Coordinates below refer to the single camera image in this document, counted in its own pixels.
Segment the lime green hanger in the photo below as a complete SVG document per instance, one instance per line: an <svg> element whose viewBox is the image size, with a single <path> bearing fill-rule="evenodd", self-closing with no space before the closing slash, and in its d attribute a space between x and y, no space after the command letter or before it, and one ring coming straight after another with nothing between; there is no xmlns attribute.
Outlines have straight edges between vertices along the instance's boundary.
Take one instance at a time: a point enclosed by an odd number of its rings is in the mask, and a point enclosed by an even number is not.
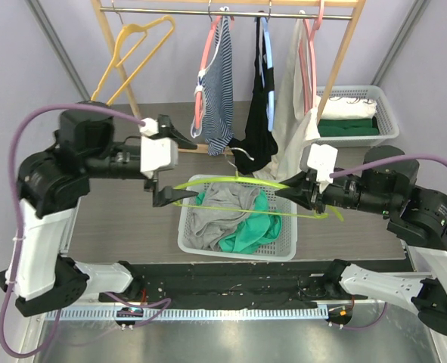
<svg viewBox="0 0 447 363"><path fill-rule="evenodd" d="M258 185L260 187L264 188L272 188L274 190L281 190L288 188L288 186L276 182L276 181L269 181L269 180L262 180L257 178L250 178L250 177L244 177L238 174L236 172L235 176L222 176L222 175L197 175L197 178L192 181L187 181L183 184L177 185L174 187L177 191L191 191L191 187L197 186L197 185L205 185L205 184L211 184L215 182L224 182L224 183L232 183L232 184L241 184L241 185ZM296 217L296 218L305 218L305 219L326 219L328 217L327 213L317 214L317 212L314 212L312 216L308 215L302 215L302 214L296 214L296 213L277 213L277 212L258 212L253 210L246 210L242 209L241 212L245 213L259 213L259 214L268 214L268 215L280 215L280 216L289 216L289 217Z"/></svg>

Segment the blue striped tank top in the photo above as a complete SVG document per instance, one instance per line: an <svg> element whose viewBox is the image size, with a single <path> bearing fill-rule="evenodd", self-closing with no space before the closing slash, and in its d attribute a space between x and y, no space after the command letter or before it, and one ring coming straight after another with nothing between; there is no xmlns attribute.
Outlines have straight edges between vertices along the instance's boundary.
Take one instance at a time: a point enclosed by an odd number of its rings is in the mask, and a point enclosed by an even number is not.
<svg viewBox="0 0 447 363"><path fill-rule="evenodd" d="M208 59L212 63L202 79L206 107L200 136L204 138L210 156L222 154L234 137L232 22L233 18L226 15L218 25Z"/></svg>

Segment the green tank top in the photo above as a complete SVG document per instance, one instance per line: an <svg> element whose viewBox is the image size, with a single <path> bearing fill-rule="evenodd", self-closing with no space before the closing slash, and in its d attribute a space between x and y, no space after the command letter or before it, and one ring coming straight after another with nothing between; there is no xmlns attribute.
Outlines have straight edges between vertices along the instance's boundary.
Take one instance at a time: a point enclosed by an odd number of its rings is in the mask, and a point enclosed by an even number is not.
<svg viewBox="0 0 447 363"><path fill-rule="evenodd" d="M235 232L219 240L219 249L225 253L255 253L262 245L274 242L281 233L280 215L265 214L269 212L269 201L264 191L253 202L251 213L238 226Z"/></svg>

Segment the grey tank top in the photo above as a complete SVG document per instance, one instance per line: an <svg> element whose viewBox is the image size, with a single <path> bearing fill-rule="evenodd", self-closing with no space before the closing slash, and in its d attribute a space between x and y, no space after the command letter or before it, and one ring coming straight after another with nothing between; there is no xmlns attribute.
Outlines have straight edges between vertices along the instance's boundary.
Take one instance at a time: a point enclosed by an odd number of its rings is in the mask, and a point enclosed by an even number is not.
<svg viewBox="0 0 447 363"><path fill-rule="evenodd" d="M257 187L215 182L204 193L201 204L188 210L189 243L199 250L217 250L223 237L236 231L237 226L252 210L259 195Z"/></svg>

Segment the yellow hanger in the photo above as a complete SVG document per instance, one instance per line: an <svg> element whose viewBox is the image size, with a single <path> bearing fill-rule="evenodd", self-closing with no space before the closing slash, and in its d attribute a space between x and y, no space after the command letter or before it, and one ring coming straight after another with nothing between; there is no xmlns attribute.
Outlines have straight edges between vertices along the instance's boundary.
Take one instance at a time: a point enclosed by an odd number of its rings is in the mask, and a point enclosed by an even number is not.
<svg viewBox="0 0 447 363"><path fill-rule="evenodd" d="M161 39L153 48L133 67L132 71L126 71L126 63L140 55L140 48L148 39L151 32L159 26L167 25L169 28L162 35ZM122 74L121 84L114 93L105 101L106 105L113 105L123 93L127 94L129 101L135 101L132 91L132 82L138 74L146 67L148 62L154 58L156 53L167 43L169 38L175 32L175 19L169 15L164 15L144 25L130 23L126 24L119 31L113 46L113 54L98 81L95 90L92 92L91 100L97 101L99 95L106 85L109 75L114 71L120 71Z"/></svg>

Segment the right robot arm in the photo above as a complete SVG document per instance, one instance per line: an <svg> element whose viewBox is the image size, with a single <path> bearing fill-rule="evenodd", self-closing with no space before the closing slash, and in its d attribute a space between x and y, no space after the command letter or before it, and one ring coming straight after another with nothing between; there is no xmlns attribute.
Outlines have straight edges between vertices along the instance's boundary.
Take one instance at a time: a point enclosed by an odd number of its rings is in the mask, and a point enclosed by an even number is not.
<svg viewBox="0 0 447 363"><path fill-rule="evenodd" d="M442 158L384 145L368 150L360 166L329 172L328 186L310 166L284 181L276 195L316 213L333 206L382 216L386 229L423 258L432 277L398 278L335 259L321 278L325 294L380 299L447 336L447 195L416 184L420 160L447 167Z"/></svg>

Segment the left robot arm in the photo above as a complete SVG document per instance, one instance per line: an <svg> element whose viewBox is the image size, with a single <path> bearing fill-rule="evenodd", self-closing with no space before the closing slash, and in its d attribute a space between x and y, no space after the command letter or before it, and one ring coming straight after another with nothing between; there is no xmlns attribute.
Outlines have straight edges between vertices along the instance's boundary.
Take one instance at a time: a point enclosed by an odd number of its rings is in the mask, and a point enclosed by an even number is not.
<svg viewBox="0 0 447 363"><path fill-rule="evenodd" d="M106 104L59 104L54 143L10 168L17 231L10 266L0 271L0 288L16 296L25 317L66 308L87 294L110 293L132 302L141 297L144 278L126 261L111 265L77 262L64 255L80 200L95 178L141 180L155 207L191 197L191 192L160 187L158 175L171 170L179 149L195 144L166 115L137 121L139 145L114 138L119 113Z"/></svg>

